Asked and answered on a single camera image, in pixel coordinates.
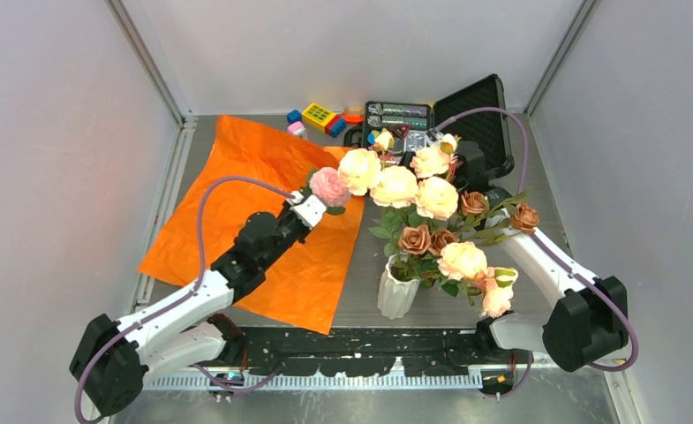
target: orange object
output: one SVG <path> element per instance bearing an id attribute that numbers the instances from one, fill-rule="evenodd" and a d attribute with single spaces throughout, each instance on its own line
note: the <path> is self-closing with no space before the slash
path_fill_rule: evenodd
<path id="1" fill-rule="evenodd" d="M 139 271 L 174 285 L 198 276 L 195 237 L 200 198 L 221 177 L 257 178 L 286 191 L 298 189 L 312 169 L 338 167 L 344 148 L 321 148 L 307 140 L 236 117 L 219 117 L 216 139 L 203 171 L 159 232 Z M 232 247 L 247 217 L 278 215 L 283 199 L 263 188 L 230 182 L 214 190 L 203 213 L 206 267 Z M 325 216 L 266 274 L 266 282 L 235 304 L 255 314 L 327 334 L 335 314 L 364 212 L 352 198 L 340 216 Z"/>
<path id="2" fill-rule="evenodd" d="M 341 117 L 346 121 L 346 124 L 349 125 L 361 124 L 365 120 L 365 117 L 359 115 L 341 115 Z"/>

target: orange fabric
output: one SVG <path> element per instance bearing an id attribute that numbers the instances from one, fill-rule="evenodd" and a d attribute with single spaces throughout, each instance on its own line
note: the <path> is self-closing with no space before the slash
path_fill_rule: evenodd
<path id="1" fill-rule="evenodd" d="M 321 148 L 307 140 L 236 117 L 219 117 L 216 140 L 203 171 L 164 225 L 139 271 L 174 285 L 198 276 L 196 218 L 200 198 L 221 177 L 257 178 L 286 191 L 298 189 L 312 169 L 337 168 L 343 148 Z M 249 215 L 278 215 L 281 196 L 237 181 L 216 188 L 203 211 L 206 268 L 232 247 Z M 352 198 L 340 216 L 325 216 L 266 274 L 263 283 L 235 306 L 281 322 L 327 334 L 341 296 L 364 212 L 364 199 Z"/>

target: wall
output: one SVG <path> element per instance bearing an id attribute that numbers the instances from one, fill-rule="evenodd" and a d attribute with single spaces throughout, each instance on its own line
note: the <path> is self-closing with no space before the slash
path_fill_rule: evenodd
<path id="1" fill-rule="evenodd" d="M 126 1 L 173 95 L 197 115 L 435 102 L 493 72 L 521 110 L 579 4 Z"/>
<path id="2" fill-rule="evenodd" d="M 120 315 L 176 126 L 106 4 L 0 1 L 0 423 L 72 423 L 68 373 Z"/>
<path id="3" fill-rule="evenodd" d="M 647 422 L 693 422 L 693 0 L 602 2 L 533 124 L 577 258 L 629 289 Z"/>

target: vase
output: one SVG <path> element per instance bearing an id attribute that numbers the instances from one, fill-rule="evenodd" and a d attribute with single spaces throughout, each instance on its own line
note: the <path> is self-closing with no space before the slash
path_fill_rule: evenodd
<path id="1" fill-rule="evenodd" d="M 377 308 L 380 309 L 382 316 L 387 316 L 391 320 L 403 318 L 411 309 L 418 290 L 419 279 L 410 281 L 400 281 L 393 277 L 390 268 L 395 262 L 396 255 L 388 258 L 385 270 L 380 277 L 380 290 L 377 293 Z"/>

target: open case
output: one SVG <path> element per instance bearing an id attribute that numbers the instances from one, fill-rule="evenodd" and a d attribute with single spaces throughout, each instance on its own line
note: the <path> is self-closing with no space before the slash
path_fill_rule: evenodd
<path id="1" fill-rule="evenodd" d="M 496 74 L 489 75 L 438 100 L 433 106 L 400 102 L 367 102 L 362 133 L 382 131 L 395 125 L 408 125 L 413 131 L 423 132 L 461 112 L 484 106 L 506 109 L 504 86 Z M 461 142 L 465 140 L 478 144 L 486 158 L 486 176 L 489 179 L 504 177 L 513 170 L 515 161 L 510 148 L 507 119 L 503 115 L 480 113 L 464 117 L 448 125 L 443 132 L 460 136 Z M 366 136 L 362 137 L 361 146 L 365 148 L 369 146 Z M 394 153 L 400 155 L 404 151 L 416 149 L 417 145 L 398 141 L 396 147 Z"/>

